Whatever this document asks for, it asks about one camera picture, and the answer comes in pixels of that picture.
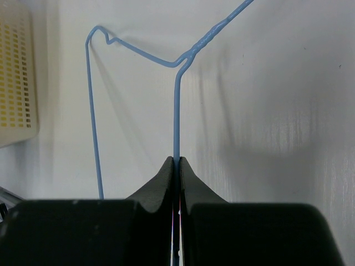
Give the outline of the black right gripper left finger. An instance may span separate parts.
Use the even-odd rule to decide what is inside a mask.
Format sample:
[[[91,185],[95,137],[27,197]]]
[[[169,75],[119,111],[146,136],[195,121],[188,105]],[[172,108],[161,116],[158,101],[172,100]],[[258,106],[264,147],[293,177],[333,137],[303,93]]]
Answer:
[[[169,265],[174,163],[126,199],[27,200],[1,224],[2,265]]]

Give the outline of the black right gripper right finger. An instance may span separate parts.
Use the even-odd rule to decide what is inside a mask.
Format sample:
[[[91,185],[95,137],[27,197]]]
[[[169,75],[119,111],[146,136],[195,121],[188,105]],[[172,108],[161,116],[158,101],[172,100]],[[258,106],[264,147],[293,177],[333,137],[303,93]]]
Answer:
[[[229,203],[180,159],[185,265],[343,265],[324,216],[309,204]]]

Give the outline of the blue hanger of pink trousers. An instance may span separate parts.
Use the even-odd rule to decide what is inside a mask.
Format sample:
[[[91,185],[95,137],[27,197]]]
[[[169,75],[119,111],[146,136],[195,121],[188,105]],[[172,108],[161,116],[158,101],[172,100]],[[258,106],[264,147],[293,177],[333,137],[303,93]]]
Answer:
[[[95,169],[97,173],[98,195],[99,199],[104,199],[104,188],[102,171],[100,165],[99,145],[97,126],[95,119],[95,107],[94,107],[94,93],[92,84],[92,71],[90,64],[90,51],[89,44],[96,32],[101,32],[105,37],[107,45],[113,43],[119,43],[132,52],[167,68],[176,68],[181,65],[181,68],[177,71],[174,82],[174,109],[173,109],[173,160],[174,165],[177,166],[180,159],[180,99],[181,99],[181,80],[182,76],[191,67],[197,54],[204,49],[232,20],[234,20],[241,12],[243,12],[253,1],[243,1],[235,10],[233,10],[225,19],[214,25],[203,37],[201,37],[189,50],[185,51],[173,62],[158,58],[146,51],[143,51],[132,44],[118,38],[110,37],[106,28],[96,25],[88,34],[85,40],[85,58],[87,68],[87,80],[88,80],[88,95],[89,95],[89,107],[90,107],[90,120],[92,125],[93,135],[93,147],[95,158]]]

